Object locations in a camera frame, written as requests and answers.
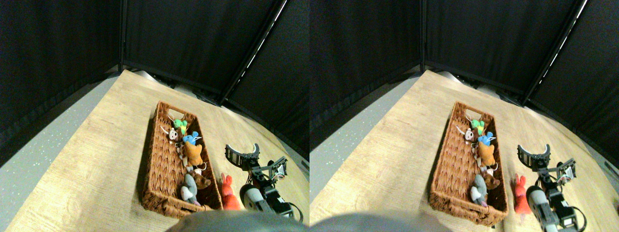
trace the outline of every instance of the wooden table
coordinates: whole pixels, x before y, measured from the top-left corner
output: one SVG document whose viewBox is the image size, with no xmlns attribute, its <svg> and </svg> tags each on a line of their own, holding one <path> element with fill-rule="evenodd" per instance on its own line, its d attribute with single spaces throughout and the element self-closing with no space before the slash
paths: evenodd
<svg viewBox="0 0 619 232">
<path fill-rule="evenodd" d="M 308 214 L 309 183 L 277 138 L 249 119 L 124 71 L 71 137 L 20 208 L 8 231 L 163 231 L 178 220 L 145 210 L 147 129 L 160 100 L 196 114 L 215 176 L 233 177 L 238 191 L 247 172 L 224 156 L 226 144 L 241 152 L 260 145 L 260 163 L 282 155 L 289 176 L 277 183 L 282 197 Z"/>
<path fill-rule="evenodd" d="M 570 205 L 587 216 L 587 231 L 619 231 L 615 210 L 619 195 L 581 140 L 561 124 L 531 110 L 503 102 L 426 71 L 344 161 L 310 205 L 310 223 L 343 213 L 403 210 L 436 217 L 454 231 L 540 231 L 533 215 L 523 223 L 513 212 L 511 183 L 506 183 L 510 214 L 496 229 L 433 210 L 428 205 L 431 170 L 456 101 L 493 114 L 501 145 L 504 177 L 537 174 L 517 158 L 520 144 L 542 153 L 550 144 L 552 166 L 576 160 L 577 178 L 563 188 Z"/>
</svg>

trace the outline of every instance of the basket handle hole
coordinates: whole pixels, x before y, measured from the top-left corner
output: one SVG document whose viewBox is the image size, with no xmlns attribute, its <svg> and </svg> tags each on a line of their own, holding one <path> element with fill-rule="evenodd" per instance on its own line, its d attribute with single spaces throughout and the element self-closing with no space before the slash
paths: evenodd
<svg viewBox="0 0 619 232">
<path fill-rule="evenodd" d="M 183 117 L 185 117 L 185 114 L 175 111 L 173 109 L 169 109 L 168 114 L 171 114 L 174 119 L 182 119 Z"/>
<path fill-rule="evenodd" d="M 465 116 L 466 115 L 470 116 L 469 119 L 471 119 L 471 120 L 473 120 L 473 119 L 478 119 L 479 120 L 480 118 L 482 118 L 482 114 L 480 114 L 478 112 L 475 112 L 475 111 L 472 111 L 470 109 L 466 109 L 464 111 L 464 114 L 465 114 Z"/>
</svg>

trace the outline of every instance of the woven basket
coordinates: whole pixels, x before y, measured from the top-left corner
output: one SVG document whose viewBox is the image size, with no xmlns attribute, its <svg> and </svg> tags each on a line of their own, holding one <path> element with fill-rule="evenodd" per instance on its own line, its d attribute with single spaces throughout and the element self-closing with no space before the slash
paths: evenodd
<svg viewBox="0 0 619 232">
<path fill-rule="evenodd" d="M 466 118 L 467 110 L 481 114 L 481 120 L 486 124 L 486 131 L 494 133 L 497 137 L 494 116 L 457 101 L 445 132 L 428 201 L 435 210 L 466 218 L 476 224 L 491 226 L 503 220 L 508 214 L 500 147 L 498 139 L 491 141 L 495 146 L 494 157 L 498 164 L 494 177 L 501 181 L 501 184 L 496 189 L 488 190 L 488 207 L 482 207 L 473 203 L 470 198 L 470 187 L 475 175 L 481 171 L 471 153 L 470 143 L 465 144 L 464 136 L 456 129 L 456 126 L 463 131 L 470 128 L 470 122 Z"/>
<path fill-rule="evenodd" d="M 222 197 L 215 181 L 204 138 L 196 141 L 196 145 L 201 144 L 204 148 L 201 157 L 206 162 L 206 170 L 202 171 L 202 175 L 210 180 L 209 187 L 198 190 L 196 195 L 197 201 L 202 206 L 190 204 L 180 198 L 180 189 L 183 186 L 187 169 L 178 157 L 179 154 L 175 145 L 169 142 L 168 135 L 161 129 L 162 126 L 165 129 L 172 126 L 172 121 L 168 118 L 168 110 L 170 109 L 184 114 L 181 120 L 187 120 L 188 133 L 198 131 L 202 135 L 195 114 L 187 113 L 163 101 L 157 104 L 155 117 L 152 121 L 153 133 L 150 137 L 142 206 L 147 210 L 175 218 L 182 218 L 197 211 L 222 209 Z"/>
</svg>

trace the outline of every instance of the stuffed animal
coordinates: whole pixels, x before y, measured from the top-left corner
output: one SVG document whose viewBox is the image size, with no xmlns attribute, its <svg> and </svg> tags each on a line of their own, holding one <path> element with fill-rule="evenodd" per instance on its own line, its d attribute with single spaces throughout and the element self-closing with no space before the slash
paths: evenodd
<svg viewBox="0 0 619 232">
<path fill-rule="evenodd" d="M 486 195 L 488 195 L 486 182 L 483 180 L 482 175 L 477 174 L 475 175 L 473 186 L 470 188 L 470 198 L 473 202 L 475 202 L 475 204 L 488 207 L 488 204 L 486 203 Z"/>
<path fill-rule="evenodd" d="M 478 121 L 476 119 L 473 119 L 470 122 L 470 126 L 473 127 L 473 129 L 477 129 L 477 133 L 479 135 L 482 135 L 483 134 L 483 127 L 486 126 L 486 123 L 481 121 L 481 120 Z"/>
<path fill-rule="evenodd" d="M 232 191 L 232 177 L 226 176 L 222 173 L 222 189 L 220 192 L 222 193 L 222 203 L 224 210 L 240 210 L 241 205 L 238 203 L 238 199 L 234 195 Z"/>
<path fill-rule="evenodd" d="M 514 203 L 514 211 L 521 214 L 522 219 L 524 219 L 525 214 L 531 213 L 529 203 L 527 202 L 527 189 L 524 187 L 526 182 L 526 177 L 521 176 L 520 179 L 518 179 L 518 174 L 516 174 L 516 187 L 514 187 L 516 201 Z"/>
<path fill-rule="evenodd" d="M 202 157 L 200 156 L 201 152 L 202 152 L 201 144 L 192 145 L 189 143 L 189 141 L 185 142 L 185 145 L 183 146 L 183 155 L 188 158 L 187 159 L 188 164 L 185 166 L 189 166 L 189 165 L 198 166 L 204 163 L 202 161 Z"/>
<path fill-rule="evenodd" d="M 185 174 L 185 183 L 181 187 L 181 197 L 184 201 L 200 206 L 197 198 L 196 182 L 190 174 Z"/>
<path fill-rule="evenodd" d="M 460 127 L 456 126 L 456 128 L 458 129 L 458 131 L 460 132 L 460 134 L 464 135 L 464 139 L 468 142 L 475 142 L 477 140 L 477 135 L 475 135 L 475 133 L 473 133 L 473 131 L 470 130 L 470 128 L 468 128 L 466 130 L 466 132 L 460 130 Z"/>
<path fill-rule="evenodd" d="M 196 131 L 194 131 L 193 133 L 191 133 L 191 135 L 187 135 L 183 137 L 183 142 L 189 142 L 191 145 L 195 145 L 196 144 L 196 140 L 200 139 L 201 137 L 198 137 L 198 134 Z"/>
<path fill-rule="evenodd" d="M 490 141 L 493 139 L 496 139 L 495 137 L 492 137 L 493 135 L 494 134 L 492 134 L 492 132 L 488 131 L 486 135 L 483 135 L 477 138 L 477 141 L 483 143 L 486 146 L 490 146 Z"/>
<path fill-rule="evenodd" d="M 187 133 L 187 120 L 180 120 L 180 119 L 176 119 L 174 120 L 174 128 L 175 129 L 181 129 L 181 135 L 185 135 L 185 133 Z"/>
<path fill-rule="evenodd" d="M 495 146 L 490 145 L 487 146 L 483 143 L 478 143 L 477 146 L 477 155 L 482 159 L 482 164 L 484 166 L 492 166 L 496 163 L 495 161 Z"/>
<path fill-rule="evenodd" d="M 205 189 L 206 187 L 209 187 L 210 180 L 203 177 L 202 171 L 199 171 L 199 169 L 190 171 L 189 174 L 191 175 L 191 177 L 194 178 L 194 181 L 196 182 L 196 187 L 198 189 Z"/>
<path fill-rule="evenodd" d="M 492 176 L 492 174 L 489 174 L 488 171 L 492 171 L 492 169 L 482 172 L 482 177 L 484 182 L 486 183 L 486 187 L 488 188 L 488 190 L 496 189 L 496 187 L 501 184 L 501 181 L 495 179 L 495 177 Z"/>
<path fill-rule="evenodd" d="M 163 133 L 168 135 L 168 138 L 170 139 L 171 144 L 173 142 L 178 142 L 180 140 L 180 137 L 178 136 L 178 132 L 174 130 L 174 127 L 171 127 L 170 131 L 167 131 L 166 129 L 164 129 L 163 126 L 160 126 L 160 127 L 161 127 L 161 130 L 163 130 Z"/>
</svg>

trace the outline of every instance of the black curtain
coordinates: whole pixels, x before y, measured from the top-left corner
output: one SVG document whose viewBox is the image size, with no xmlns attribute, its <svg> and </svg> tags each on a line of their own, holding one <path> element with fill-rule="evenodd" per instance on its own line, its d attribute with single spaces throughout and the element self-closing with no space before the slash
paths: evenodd
<svg viewBox="0 0 619 232">
<path fill-rule="evenodd" d="M 118 63 L 120 7 L 120 0 L 0 3 L 0 147 Z"/>
<path fill-rule="evenodd" d="M 273 1 L 128 1 L 125 63 L 220 93 Z"/>
<path fill-rule="evenodd" d="M 619 166 L 619 2 L 588 0 L 532 101 Z"/>
<path fill-rule="evenodd" d="M 524 93 L 577 1 L 427 3 L 427 64 Z"/>
<path fill-rule="evenodd" d="M 334 115 L 420 62 L 418 1 L 289 1 L 230 101 L 299 154 Z"/>
</svg>

